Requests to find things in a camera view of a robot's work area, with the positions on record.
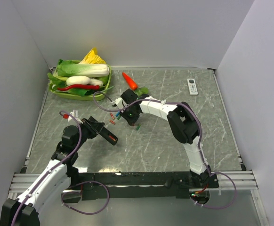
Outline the white remote control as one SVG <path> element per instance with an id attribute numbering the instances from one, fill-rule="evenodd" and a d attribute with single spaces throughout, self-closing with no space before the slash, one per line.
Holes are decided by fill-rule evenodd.
<path id="1" fill-rule="evenodd" d="M 187 79 L 188 87 L 189 87 L 189 93 L 191 96 L 197 96 L 198 90 L 195 83 L 195 79 Z"/>

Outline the white radish toy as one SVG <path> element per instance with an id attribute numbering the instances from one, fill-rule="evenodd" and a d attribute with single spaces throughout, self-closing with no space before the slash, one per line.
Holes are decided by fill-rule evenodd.
<path id="1" fill-rule="evenodd" d="M 66 85 L 98 85 L 103 86 L 104 83 L 98 79 L 89 78 L 87 76 L 72 76 L 66 80 Z"/>

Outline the green tray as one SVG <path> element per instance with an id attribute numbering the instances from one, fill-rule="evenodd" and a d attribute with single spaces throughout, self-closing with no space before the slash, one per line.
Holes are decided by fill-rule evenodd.
<path id="1" fill-rule="evenodd" d="M 60 59 L 53 73 L 48 73 L 49 91 L 61 98 L 92 101 L 95 90 L 70 88 L 65 90 L 68 85 L 66 80 L 73 76 L 85 76 L 90 81 L 100 81 L 99 91 L 106 93 L 111 81 L 111 68 L 107 64 L 81 64 L 78 60 Z"/>

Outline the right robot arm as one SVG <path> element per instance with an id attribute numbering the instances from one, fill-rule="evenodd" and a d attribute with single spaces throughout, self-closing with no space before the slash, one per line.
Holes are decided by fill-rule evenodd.
<path id="1" fill-rule="evenodd" d="M 166 120 L 174 138 L 185 148 L 193 185 L 199 188 L 208 185 L 211 169 L 202 151 L 201 124 L 186 102 L 160 101 L 147 94 L 138 96 L 128 89 L 115 100 L 114 106 L 131 126 L 141 113 Z"/>

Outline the black remote control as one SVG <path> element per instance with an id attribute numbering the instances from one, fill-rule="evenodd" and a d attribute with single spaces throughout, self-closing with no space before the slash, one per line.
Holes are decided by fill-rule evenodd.
<path id="1" fill-rule="evenodd" d="M 118 142 L 118 138 L 111 132 L 109 131 L 107 128 L 103 127 L 101 129 L 101 131 L 99 132 L 99 134 L 105 139 L 107 140 L 110 144 L 112 145 L 116 145 Z M 116 142 L 114 142 L 113 140 L 111 140 L 109 138 L 109 136 L 113 136 L 116 139 Z"/>

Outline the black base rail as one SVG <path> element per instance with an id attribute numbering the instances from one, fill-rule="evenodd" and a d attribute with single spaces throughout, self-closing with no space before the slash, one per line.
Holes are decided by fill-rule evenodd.
<path id="1" fill-rule="evenodd" d="M 177 172 L 119 172 L 78 173 L 67 172 L 73 190 L 82 190 L 82 200 L 109 198 L 175 197 L 188 199 L 195 189 L 219 188 L 217 176 L 209 177 L 206 187 L 196 187 L 190 171 Z M 165 188 L 168 178 L 173 178 L 170 189 Z"/>

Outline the yellow leaf toy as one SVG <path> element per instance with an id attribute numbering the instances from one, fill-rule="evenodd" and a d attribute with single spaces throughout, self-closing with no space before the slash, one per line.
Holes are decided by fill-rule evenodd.
<path id="1" fill-rule="evenodd" d="M 79 64 L 106 64 L 106 62 L 98 55 L 97 48 L 92 48 Z"/>

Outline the orange toy carrot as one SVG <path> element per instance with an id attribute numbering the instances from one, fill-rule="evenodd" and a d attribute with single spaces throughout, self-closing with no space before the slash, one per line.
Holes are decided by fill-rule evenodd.
<path id="1" fill-rule="evenodd" d="M 122 76 L 128 86 L 137 94 L 138 96 L 141 96 L 142 94 L 149 94 L 149 90 L 147 87 L 139 87 L 137 83 L 129 77 L 126 73 L 122 72 Z"/>

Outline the napa cabbage toy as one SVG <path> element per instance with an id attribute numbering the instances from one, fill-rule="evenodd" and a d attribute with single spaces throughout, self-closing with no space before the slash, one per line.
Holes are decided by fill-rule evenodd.
<path id="1" fill-rule="evenodd" d="M 106 64 L 80 64 L 80 61 L 72 60 L 59 60 L 56 71 L 61 77 L 87 76 L 95 78 L 110 74 L 110 68 Z"/>

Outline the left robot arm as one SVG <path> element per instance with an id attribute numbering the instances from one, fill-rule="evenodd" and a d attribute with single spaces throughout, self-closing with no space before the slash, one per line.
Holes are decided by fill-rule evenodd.
<path id="1" fill-rule="evenodd" d="M 95 138 L 104 130 L 104 123 L 93 117 L 75 119 L 75 125 L 64 128 L 61 141 L 47 167 L 21 195 L 8 198 L 0 217 L 1 226 L 39 226 L 40 214 L 65 189 L 75 189 L 80 182 L 78 170 L 73 164 L 78 149 L 87 139 Z"/>

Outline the red chili pepper toy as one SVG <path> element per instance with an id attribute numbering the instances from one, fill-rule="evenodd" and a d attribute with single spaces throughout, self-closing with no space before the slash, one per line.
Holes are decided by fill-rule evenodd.
<path id="1" fill-rule="evenodd" d="M 57 88 L 59 91 L 68 91 L 70 89 L 90 89 L 90 90 L 98 90 L 100 89 L 99 85 L 82 85 L 82 84 L 73 84 L 64 88 Z"/>

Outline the black battery cover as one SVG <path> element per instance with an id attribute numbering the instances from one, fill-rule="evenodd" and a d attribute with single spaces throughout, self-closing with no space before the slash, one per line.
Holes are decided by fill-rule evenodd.
<path id="1" fill-rule="evenodd" d="M 172 186 L 173 180 L 174 180 L 173 178 L 168 178 L 163 186 L 167 189 L 170 189 Z"/>

